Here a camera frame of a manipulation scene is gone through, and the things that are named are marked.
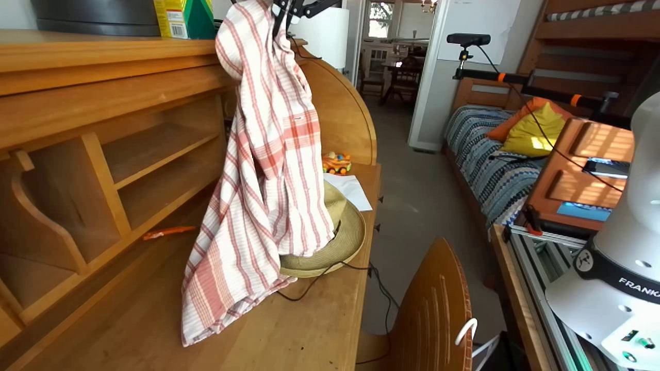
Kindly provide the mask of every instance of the striped towel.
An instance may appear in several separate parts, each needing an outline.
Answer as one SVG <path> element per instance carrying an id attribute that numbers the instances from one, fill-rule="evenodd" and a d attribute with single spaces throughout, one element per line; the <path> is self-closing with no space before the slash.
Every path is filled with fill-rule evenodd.
<path id="1" fill-rule="evenodd" d="M 311 91 L 272 26 L 270 8 L 248 0 L 217 36 L 219 59 L 242 84 L 224 178 L 186 266 L 184 347 L 294 283 L 279 256 L 311 256 L 333 237 Z"/>

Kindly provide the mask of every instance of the orange pillow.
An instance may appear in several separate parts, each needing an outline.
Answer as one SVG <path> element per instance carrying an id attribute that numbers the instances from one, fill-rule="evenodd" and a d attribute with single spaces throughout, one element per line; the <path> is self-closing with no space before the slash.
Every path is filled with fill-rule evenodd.
<path id="1" fill-rule="evenodd" d="M 566 119 L 573 118 L 573 114 L 566 111 L 566 110 L 559 108 L 557 103 L 552 103 L 552 102 L 549 102 L 549 99 L 543 99 L 543 97 L 533 97 L 533 99 L 529 102 L 529 108 L 530 108 L 533 111 L 538 111 L 538 110 L 543 110 L 545 103 L 550 103 L 552 111 L 559 114 L 559 116 L 564 116 Z M 522 110 L 518 110 L 512 118 L 508 118 L 508 119 L 502 121 L 500 125 L 491 128 L 491 129 L 486 133 L 486 136 L 489 136 L 491 141 L 498 141 L 498 143 L 508 141 L 509 129 L 512 129 L 521 119 L 524 119 L 524 118 L 530 114 L 529 108 L 522 106 Z"/>

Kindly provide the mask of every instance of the box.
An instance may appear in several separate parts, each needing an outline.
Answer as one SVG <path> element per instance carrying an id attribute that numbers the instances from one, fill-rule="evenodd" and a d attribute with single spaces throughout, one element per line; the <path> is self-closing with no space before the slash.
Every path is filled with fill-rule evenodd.
<path id="1" fill-rule="evenodd" d="M 210 0 L 153 0 L 153 6 L 165 40 L 213 40 L 219 28 Z"/>

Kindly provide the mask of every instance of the bed frame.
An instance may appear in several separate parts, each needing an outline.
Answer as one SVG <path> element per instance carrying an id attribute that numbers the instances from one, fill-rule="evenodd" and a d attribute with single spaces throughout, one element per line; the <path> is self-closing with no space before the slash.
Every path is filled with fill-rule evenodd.
<path id="1" fill-rule="evenodd" d="M 629 118 L 634 110 L 660 89 L 660 2 L 655 0 L 546 0 L 529 40 L 515 75 L 533 76 L 530 87 L 583 97 L 614 97 L 604 111 L 569 108 L 599 121 Z M 455 97 L 460 106 L 518 110 L 521 93 L 491 81 L 463 79 Z M 455 155 L 444 147 L 449 167 L 464 184 Z M 479 204 L 466 189 L 473 215 Z"/>

